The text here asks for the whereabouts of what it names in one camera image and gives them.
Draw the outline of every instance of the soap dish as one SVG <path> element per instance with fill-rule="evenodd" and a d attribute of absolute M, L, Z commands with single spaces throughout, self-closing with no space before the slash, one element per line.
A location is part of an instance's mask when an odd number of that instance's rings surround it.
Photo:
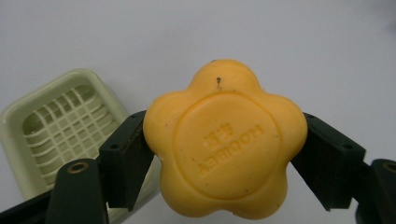
<path fill-rule="evenodd" d="M 127 116 L 88 69 L 71 70 L 10 105 L 1 115 L 0 140 L 24 199 L 52 189 L 69 161 L 95 159 Z M 141 194 L 154 189 L 151 168 Z"/>

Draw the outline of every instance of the flower-shaped soap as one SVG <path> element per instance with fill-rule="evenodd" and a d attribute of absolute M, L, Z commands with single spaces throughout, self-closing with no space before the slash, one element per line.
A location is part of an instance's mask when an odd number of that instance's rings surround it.
<path fill-rule="evenodd" d="M 307 133 L 299 107 L 265 92 L 234 60 L 208 63 L 186 90 L 156 99 L 143 128 L 175 211 L 201 217 L 223 209 L 250 219 L 283 203 L 286 166 Z"/>

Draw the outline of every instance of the white table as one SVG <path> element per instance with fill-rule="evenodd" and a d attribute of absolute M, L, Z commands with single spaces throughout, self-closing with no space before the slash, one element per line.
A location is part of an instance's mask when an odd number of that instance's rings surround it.
<path fill-rule="evenodd" d="M 365 147 L 396 160 L 396 1 L 1 1 L 0 109 L 67 70 L 94 70 L 130 113 L 233 58 Z M 354 223 L 324 211 L 294 168 L 273 216 L 174 213 L 157 194 L 124 223 Z M 22 202 L 0 150 L 0 211 Z"/>

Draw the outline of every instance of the yellow soap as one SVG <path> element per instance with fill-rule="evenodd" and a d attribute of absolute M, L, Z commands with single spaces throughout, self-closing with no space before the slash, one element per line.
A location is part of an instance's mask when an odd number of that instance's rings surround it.
<path fill-rule="evenodd" d="M 175 211 L 202 217 L 223 209 L 249 219 L 268 217 L 283 203 L 286 167 L 307 134 L 300 108 L 264 91 L 234 60 L 210 62 L 186 90 L 156 99 L 143 129 Z"/>

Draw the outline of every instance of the plastic grid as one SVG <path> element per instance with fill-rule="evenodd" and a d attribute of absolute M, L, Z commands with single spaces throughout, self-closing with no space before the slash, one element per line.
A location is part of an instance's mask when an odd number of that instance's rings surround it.
<path fill-rule="evenodd" d="M 57 171 L 69 161 L 95 158 L 118 123 L 91 86 L 72 88 L 26 118 L 24 138 L 36 167 L 52 189 Z"/>

